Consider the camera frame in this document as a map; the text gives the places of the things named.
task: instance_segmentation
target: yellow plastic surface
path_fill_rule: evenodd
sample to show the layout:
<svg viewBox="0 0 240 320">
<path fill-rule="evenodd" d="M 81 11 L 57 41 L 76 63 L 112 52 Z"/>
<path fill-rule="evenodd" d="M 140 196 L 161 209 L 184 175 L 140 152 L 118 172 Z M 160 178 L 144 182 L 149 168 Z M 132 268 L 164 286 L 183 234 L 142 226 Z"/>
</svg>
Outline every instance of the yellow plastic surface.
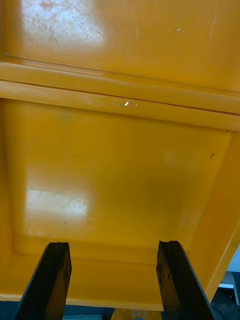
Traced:
<svg viewBox="0 0 240 320">
<path fill-rule="evenodd" d="M 159 240 L 212 299 L 240 241 L 238 6 L 1 1 L 0 299 L 68 241 L 69 304 L 162 310 Z"/>
</svg>

